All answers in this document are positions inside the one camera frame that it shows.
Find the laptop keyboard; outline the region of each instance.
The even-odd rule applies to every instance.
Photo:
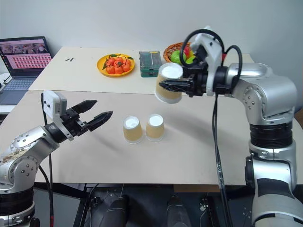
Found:
[[[15,79],[9,82],[3,90],[28,90],[35,79]]]

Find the wicker basket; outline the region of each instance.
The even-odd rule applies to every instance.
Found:
[[[166,48],[163,53],[163,58],[165,59],[165,61],[171,62],[170,57],[171,57],[172,53],[174,51],[179,51],[181,49],[182,44],[183,43],[177,43],[177,44],[170,45],[168,48]]]

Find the laptop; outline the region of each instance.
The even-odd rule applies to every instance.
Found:
[[[12,77],[0,105],[16,105],[52,59],[44,36],[0,39],[0,56]]]

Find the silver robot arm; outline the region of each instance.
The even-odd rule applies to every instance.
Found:
[[[159,85],[190,97],[217,93],[242,102],[251,131],[245,178],[246,184],[255,188],[252,224],[303,227],[303,205],[292,193],[297,181],[292,137],[296,87],[264,64],[245,63],[238,77],[240,64],[222,66],[224,45],[209,29],[196,30],[184,41],[181,54],[189,39],[198,34],[191,44],[194,63],[186,64],[180,54],[182,78],[167,79]]]
[[[54,97],[62,97],[58,93],[52,92],[52,94]],[[0,227],[39,226],[38,221],[33,218],[35,212],[33,186],[40,163],[56,150],[61,142],[71,140],[74,136],[80,136],[87,131],[93,131],[109,120],[112,111],[101,113],[90,122],[80,120],[79,114],[89,110],[96,102],[96,100],[87,100],[68,110],[66,106],[65,108],[61,106],[58,119],[20,134],[12,141],[7,151],[2,153]]]

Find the orange plate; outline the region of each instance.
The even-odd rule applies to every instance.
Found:
[[[117,55],[117,56],[120,55],[121,57],[126,57],[126,58],[130,57],[129,55],[123,54],[123,53],[114,53],[114,54]],[[112,55],[112,53],[103,56],[97,62],[97,68],[98,68],[98,70],[101,73],[103,73],[104,75],[107,75],[107,76],[110,76],[110,77],[120,77],[120,76],[126,75],[127,73],[130,73],[134,69],[134,60],[129,59],[131,61],[131,69],[129,71],[121,73],[121,74],[109,74],[108,72],[106,72],[106,69],[103,69],[103,66],[104,66],[104,63],[105,63],[106,59],[109,58],[110,55]]]

